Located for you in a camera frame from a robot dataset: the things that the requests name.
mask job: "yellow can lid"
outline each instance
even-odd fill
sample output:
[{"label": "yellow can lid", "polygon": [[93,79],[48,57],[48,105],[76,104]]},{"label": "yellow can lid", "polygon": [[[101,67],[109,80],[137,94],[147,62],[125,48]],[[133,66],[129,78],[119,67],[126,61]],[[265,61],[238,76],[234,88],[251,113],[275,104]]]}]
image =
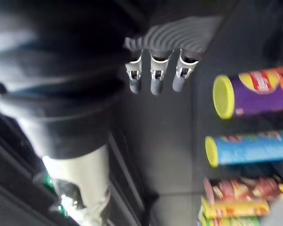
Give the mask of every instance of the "yellow can lid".
[{"label": "yellow can lid", "polygon": [[208,162],[212,167],[217,167],[218,161],[218,149],[213,137],[207,136],[205,139],[206,152],[208,157]]},{"label": "yellow can lid", "polygon": [[235,108],[235,94],[230,79],[219,75],[214,81],[213,101],[217,114],[222,119],[232,117]]}]

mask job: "gray surface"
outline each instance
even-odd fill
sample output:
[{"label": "gray surface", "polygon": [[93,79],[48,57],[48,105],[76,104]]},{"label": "gray surface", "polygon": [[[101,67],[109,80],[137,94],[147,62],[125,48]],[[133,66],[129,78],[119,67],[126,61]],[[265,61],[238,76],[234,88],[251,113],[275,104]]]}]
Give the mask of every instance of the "gray surface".
[{"label": "gray surface", "polygon": [[150,54],[144,51],[141,93],[127,89],[117,110],[143,182],[148,191],[159,194],[192,190],[191,85],[181,93],[172,89],[178,56],[179,51],[173,53],[173,67],[168,67],[164,89],[156,97],[150,92]]},{"label": "gray surface", "polygon": [[[164,90],[158,97],[150,94],[150,58],[144,55],[143,90],[137,96],[128,91],[118,109],[129,150],[146,188],[161,195],[153,209],[158,225],[196,224],[204,177],[256,176],[265,172],[262,169],[269,170],[270,165],[264,164],[213,169],[204,150],[207,135],[283,129],[283,115],[223,121],[212,103],[212,85],[219,74],[231,76],[277,65],[266,52],[273,51],[272,36],[281,8],[262,8],[259,2],[263,1],[241,1],[181,93],[172,90],[178,52],[169,62]],[[274,165],[283,174],[283,163]],[[282,203],[273,206],[264,226],[279,222],[283,225]]]}]

